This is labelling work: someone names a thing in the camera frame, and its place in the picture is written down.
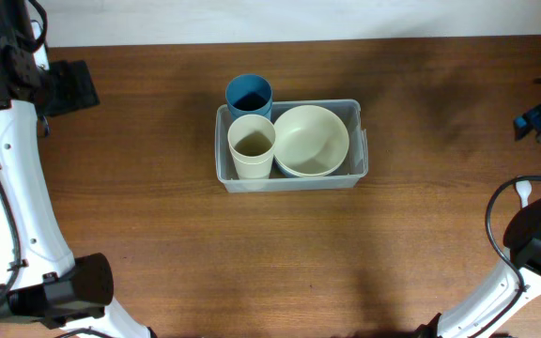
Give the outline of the white plastic spoon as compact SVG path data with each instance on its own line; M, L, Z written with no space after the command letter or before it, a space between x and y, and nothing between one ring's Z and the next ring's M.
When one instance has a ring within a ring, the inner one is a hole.
M521 207L527 207L529 205L529 197L533 190L531 182L528 180L518 181L515 183L515 190L518 194Z

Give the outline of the blue cup back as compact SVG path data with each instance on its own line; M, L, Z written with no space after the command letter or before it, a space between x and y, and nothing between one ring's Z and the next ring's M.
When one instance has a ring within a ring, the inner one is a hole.
M242 74L227 85L225 99L227 107L245 111L271 108L273 90L265 78L256 74Z

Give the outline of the blue cup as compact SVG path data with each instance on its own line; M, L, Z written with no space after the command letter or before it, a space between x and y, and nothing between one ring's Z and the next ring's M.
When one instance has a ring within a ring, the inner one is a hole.
M227 85L225 99L227 107L245 111L271 108L273 90L265 78L256 74L242 74Z
M238 118L244 116L244 115L260 115L265 117L268 120L271 120L271 108L270 107L263 107L261 109L253 110L253 111L245 111L240 110L235 107L229 106L228 107L229 113L233 120L237 120Z

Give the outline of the cream cup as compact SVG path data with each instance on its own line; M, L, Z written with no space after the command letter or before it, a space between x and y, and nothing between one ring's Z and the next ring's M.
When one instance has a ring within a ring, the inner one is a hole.
M239 159L233 159L238 178L244 179L268 179L271 174L273 158L268 158L259 163L246 163Z
M261 115L239 117L227 133L232 156L248 164L259 164L270 159L274 153L275 140L274 125Z

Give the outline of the cream bowl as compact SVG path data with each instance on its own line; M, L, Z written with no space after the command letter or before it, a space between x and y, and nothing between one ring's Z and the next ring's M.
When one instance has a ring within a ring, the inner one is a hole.
M282 113L274 122L274 158L285 165L309 159L340 162L349 151L345 123L331 110L300 105Z
M274 159L279 171L286 177L326 177L337 172L345 163L348 156L344 156L340 162L321 162L313 158L291 165L285 165L277 158Z

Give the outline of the blue cup front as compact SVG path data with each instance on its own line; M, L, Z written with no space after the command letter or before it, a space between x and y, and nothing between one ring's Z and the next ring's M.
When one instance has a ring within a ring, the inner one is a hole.
M237 120L238 118L244 116L244 115L260 115L265 117L268 120L271 120L271 108L270 107L263 107L261 109L253 110L253 111L245 111L240 110L235 107L229 106L228 107L229 113L233 120Z

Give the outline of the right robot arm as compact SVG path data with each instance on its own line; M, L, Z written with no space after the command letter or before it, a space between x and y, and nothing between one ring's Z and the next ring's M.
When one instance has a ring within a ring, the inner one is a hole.
M541 104L517 117L515 139L531 131L541 144ZM455 308L437 314L419 326L414 337L496 337L497 330L522 307L541 296L541 198L524 201L520 211L507 225L499 246L492 232L492 211L498 197L509 187L521 192L541 176L519 176L504 182L490 197L485 229L490 245L500 261L473 293Z

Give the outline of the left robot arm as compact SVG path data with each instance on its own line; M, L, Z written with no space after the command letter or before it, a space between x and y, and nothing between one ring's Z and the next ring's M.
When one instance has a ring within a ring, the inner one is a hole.
M96 106L84 61L50 62L36 1L0 0L0 322L63 336L149 337L116 300L102 253L75 257L54 216L38 138L48 118Z

